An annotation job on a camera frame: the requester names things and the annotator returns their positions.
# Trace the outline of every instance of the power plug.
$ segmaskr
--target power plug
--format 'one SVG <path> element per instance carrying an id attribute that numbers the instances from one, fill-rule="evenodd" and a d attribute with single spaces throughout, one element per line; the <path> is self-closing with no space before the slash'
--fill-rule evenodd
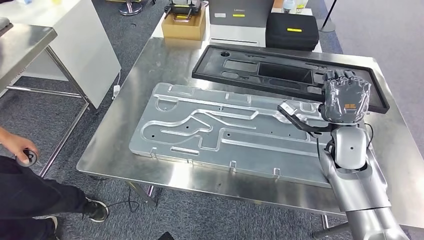
<path id="1" fill-rule="evenodd" d="M 121 91 L 121 86 L 119 86 L 119 85 L 113 86 L 113 97 L 112 97 L 112 100 L 114 100 L 118 96 L 118 94 L 119 94 L 120 91 Z"/>

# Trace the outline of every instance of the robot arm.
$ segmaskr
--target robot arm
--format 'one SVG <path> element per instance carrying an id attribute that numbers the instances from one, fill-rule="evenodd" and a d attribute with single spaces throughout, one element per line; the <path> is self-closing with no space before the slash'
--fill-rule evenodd
<path id="1" fill-rule="evenodd" d="M 390 210 L 386 183 L 368 149 L 367 134 L 358 125 L 368 111 L 370 88 L 371 84 L 351 71 L 327 72 L 322 90 L 325 102 L 319 108 L 322 118 L 329 122 L 326 127 L 301 122 L 297 110 L 287 102 L 277 109 L 314 138 L 330 132 L 332 139 L 326 147 L 317 145 L 319 162 L 340 210 L 346 212 L 353 239 L 408 240 Z"/>

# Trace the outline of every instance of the aluminum plate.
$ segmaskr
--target aluminum plate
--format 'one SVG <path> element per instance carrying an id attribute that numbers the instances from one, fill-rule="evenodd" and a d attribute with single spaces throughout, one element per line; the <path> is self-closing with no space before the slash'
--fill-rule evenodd
<path id="1" fill-rule="evenodd" d="M 159 83 L 129 143 L 138 155 L 330 188 L 315 139 L 281 113 L 280 98 Z M 289 100 L 296 115 L 326 126 L 318 103 Z M 331 139 L 320 138 L 321 148 Z"/>

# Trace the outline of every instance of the black pole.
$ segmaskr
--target black pole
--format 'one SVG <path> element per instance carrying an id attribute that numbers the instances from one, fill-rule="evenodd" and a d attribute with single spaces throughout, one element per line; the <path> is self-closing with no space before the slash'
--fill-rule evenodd
<path id="1" fill-rule="evenodd" d="M 336 2 L 337 2 L 337 0 L 334 0 L 334 2 L 332 3 L 331 8 L 330 8 L 330 11 L 328 12 L 327 17 L 325 18 L 325 21 L 324 21 L 324 23 L 322 24 L 322 27 L 321 27 L 321 28 L 324 28 L 324 27 L 326 26 L 327 21 L 328 21 L 328 20 L 329 20 L 329 18 L 330 18 L 331 12 L 333 11 L 334 6 L 336 5 Z"/>

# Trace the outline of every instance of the robotic hand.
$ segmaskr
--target robotic hand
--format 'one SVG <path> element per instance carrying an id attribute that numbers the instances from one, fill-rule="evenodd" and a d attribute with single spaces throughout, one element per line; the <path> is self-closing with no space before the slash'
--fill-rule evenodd
<path id="1" fill-rule="evenodd" d="M 369 149 L 367 134 L 359 122 L 368 111 L 371 84 L 351 71 L 328 71 L 324 76 L 320 105 L 326 127 L 299 120 L 296 109 L 282 102 L 278 111 L 299 130 L 316 138 L 322 171 L 334 191 L 341 211 L 346 212 L 355 240 L 408 240 L 390 210 L 386 180 Z M 331 134 L 320 149 L 318 137 Z"/>

